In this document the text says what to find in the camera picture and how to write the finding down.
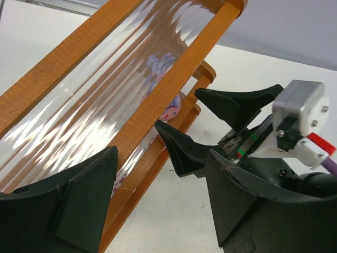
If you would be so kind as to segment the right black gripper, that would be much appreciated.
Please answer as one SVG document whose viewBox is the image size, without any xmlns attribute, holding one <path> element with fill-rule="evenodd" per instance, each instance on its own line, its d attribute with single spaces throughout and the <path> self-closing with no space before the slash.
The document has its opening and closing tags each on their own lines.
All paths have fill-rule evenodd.
<svg viewBox="0 0 337 253">
<path fill-rule="evenodd" d="M 226 159 L 234 163 L 238 163 L 255 151 L 272 132 L 272 114 L 251 129 L 246 126 L 283 90 L 279 84 L 252 92 L 196 89 L 195 97 L 233 129 L 218 142 L 218 145 L 196 143 L 190 136 L 171 125 L 160 120 L 156 121 L 154 127 L 164 141 L 177 176 L 182 178 L 195 175 L 197 178 L 204 178 L 206 158 L 210 150 L 215 150 L 221 155 L 225 151 Z"/>
</svg>

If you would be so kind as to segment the purple bunny pink ring toy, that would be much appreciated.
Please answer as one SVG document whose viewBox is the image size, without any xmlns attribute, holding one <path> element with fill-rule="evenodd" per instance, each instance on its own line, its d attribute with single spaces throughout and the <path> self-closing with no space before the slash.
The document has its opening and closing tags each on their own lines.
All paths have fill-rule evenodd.
<svg viewBox="0 0 337 253">
<path fill-rule="evenodd" d="M 150 87 L 141 98 L 143 102 L 147 96 L 159 84 L 164 75 L 168 72 L 175 61 L 175 57 L 171 53 L 166 53 L 161 58 L 155 55 L 150 55 L 146 60 L 146 67 L 151 71 L 150 75 L 146 78 L 144 84 L 150 83 Z M 160 115 L 159 120 L 169 121 L 173 119 L 180 111 L 182 106 L 182 96 L 178 93 L 170 104 L 166 107 L 164 112 Z"/>
</svg>

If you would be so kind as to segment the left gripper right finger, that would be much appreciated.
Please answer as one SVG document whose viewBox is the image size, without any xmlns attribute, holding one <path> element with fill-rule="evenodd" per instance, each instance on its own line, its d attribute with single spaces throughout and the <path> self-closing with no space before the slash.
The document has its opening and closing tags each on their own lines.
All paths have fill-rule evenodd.
<svg viewBox="0 0 337 253">
<path fill-rule="evenodd" d="M 211 150 L 206 182 L 224 252 L 336 252 L 336 177 L 307 174 L 291 191 Z"/>
</svg>

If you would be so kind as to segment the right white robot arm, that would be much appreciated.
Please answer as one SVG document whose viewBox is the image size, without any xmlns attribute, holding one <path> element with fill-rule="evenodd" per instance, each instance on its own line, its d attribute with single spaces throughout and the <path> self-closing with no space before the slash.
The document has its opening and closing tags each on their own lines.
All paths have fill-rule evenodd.
<svg viewBox="0 0 337 253">
<path fill-rule="evenodd" d="M 218 144 L 204 145 L 157 121 L 179 177 L 205 177 L 213 150 L 276 186 L 318 198 L 336 194 L 335 147 L 319 136 L 330 103 L 323 83 L 294 80 L 252 92 L 199 88 L 195 96 L 231 130 Z"/>
</svg>

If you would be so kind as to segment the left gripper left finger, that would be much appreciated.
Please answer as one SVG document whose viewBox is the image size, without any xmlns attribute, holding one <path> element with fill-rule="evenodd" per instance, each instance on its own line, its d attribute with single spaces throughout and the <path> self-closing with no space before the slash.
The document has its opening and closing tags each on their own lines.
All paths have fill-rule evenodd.
<svg viewBox="0 0 337 253">
<path fill-rule="evenodd" d="M 1 194 L 1 252 L 98 252 L 118 150 Z"/>
</svg>

